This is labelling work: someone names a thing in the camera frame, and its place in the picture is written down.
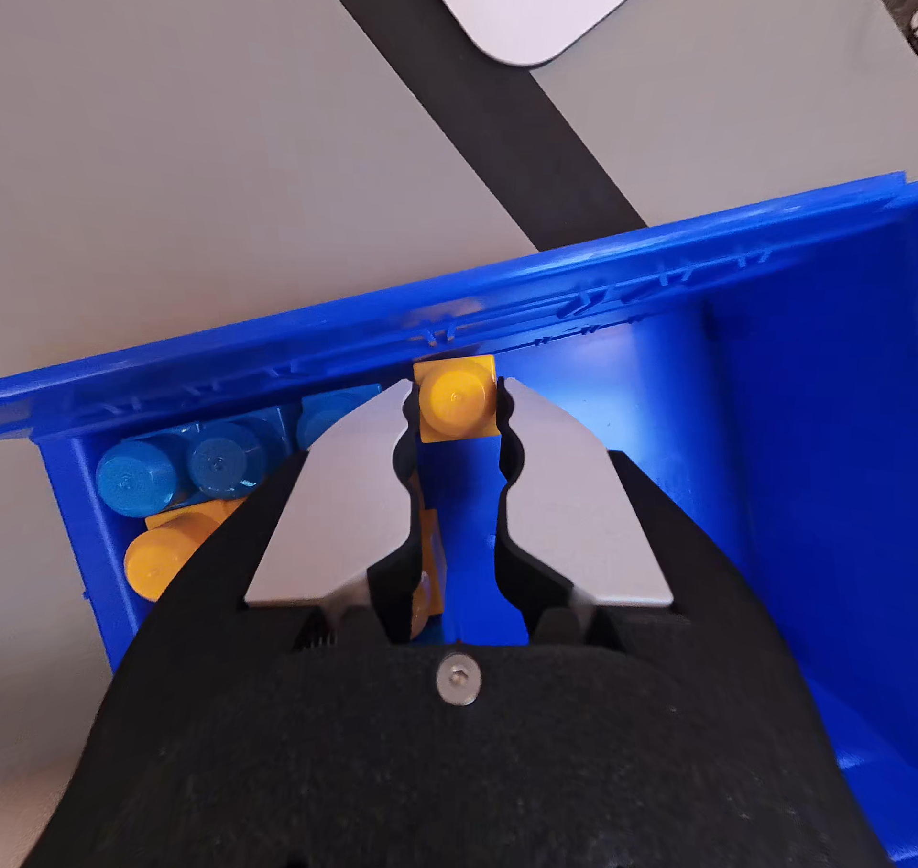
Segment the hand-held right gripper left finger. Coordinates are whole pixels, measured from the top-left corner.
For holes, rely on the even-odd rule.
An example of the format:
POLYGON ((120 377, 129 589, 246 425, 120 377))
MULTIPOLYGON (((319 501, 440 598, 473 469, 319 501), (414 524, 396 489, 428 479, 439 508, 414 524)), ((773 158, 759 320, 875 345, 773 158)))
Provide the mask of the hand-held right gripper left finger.
POLYGON ((248 607, 315 607, 334 629, 350 609, 368 608, 391 642, 409 642, 422 573, 417 391, 397 380, 307 449, 248 607))

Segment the blue plastic bin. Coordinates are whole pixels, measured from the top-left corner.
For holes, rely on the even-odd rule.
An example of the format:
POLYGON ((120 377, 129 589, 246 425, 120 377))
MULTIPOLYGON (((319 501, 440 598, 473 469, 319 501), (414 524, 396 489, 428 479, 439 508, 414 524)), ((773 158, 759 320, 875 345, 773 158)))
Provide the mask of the blue plastic bin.
POLYGON ((25 866, 916 866, 916 391, 897 174, 2 380, 114 668, 25 866), (528 630, 500 434, 419 430, 424 628, 248 607, 326 426, 483 355, 602 440, 674 612, 528 630), (276 407, 293 471, 135 594, 103 455, 276 407))

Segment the orange mega block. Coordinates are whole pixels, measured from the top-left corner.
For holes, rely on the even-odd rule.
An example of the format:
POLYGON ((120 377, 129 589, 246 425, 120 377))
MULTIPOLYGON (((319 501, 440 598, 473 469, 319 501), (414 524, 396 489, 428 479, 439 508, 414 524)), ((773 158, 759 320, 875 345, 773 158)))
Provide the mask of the orange mega block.
POLYGON ((418 361, 413 372, 423 444, 499 436, 494 356, 418 361))

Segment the pile of building bricks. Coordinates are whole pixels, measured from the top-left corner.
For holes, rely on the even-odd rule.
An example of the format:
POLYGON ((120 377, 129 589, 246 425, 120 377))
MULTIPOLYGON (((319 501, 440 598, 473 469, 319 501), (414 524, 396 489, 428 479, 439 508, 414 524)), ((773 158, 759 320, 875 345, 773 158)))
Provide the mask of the pile of building bricks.
MULTIPOLYGON (((96 476, 102 502, 118 515, 143 518, 147 523, 146 531, 131 542, 124 555, 124 573, 135 594, 157 602, 219 527, 245 504, 254 511, 254 499, 267 498, 268 486, 281 484, 281 472, 293 471, 285 464, 294 457, 280 424, 281 411, 276 407, 270 412, 125 439, 103 455, 96 476)), ((412 483, 420 499, 422 573, 414 594, 410 638, 426 623, 420 605, 425 577, 424 510, 417 472, 412 483)), ((281 511, 288 495, 282 497, 281 511)), ((276 524, 270 526, 268 542, 276 524)), ((265 549, 254 552, 256 568, 265 549)))

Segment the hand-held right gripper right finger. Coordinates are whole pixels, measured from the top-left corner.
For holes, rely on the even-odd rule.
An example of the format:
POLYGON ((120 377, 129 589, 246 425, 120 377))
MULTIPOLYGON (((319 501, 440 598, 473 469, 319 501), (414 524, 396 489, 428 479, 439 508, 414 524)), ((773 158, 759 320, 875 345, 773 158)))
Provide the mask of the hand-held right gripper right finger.
POLYGON ((515 378, 498 384, 499 495, 495 575, 538 630, 561 611, 592 630, 603 609, 667 616, 674 595, 602 440, 515 378))

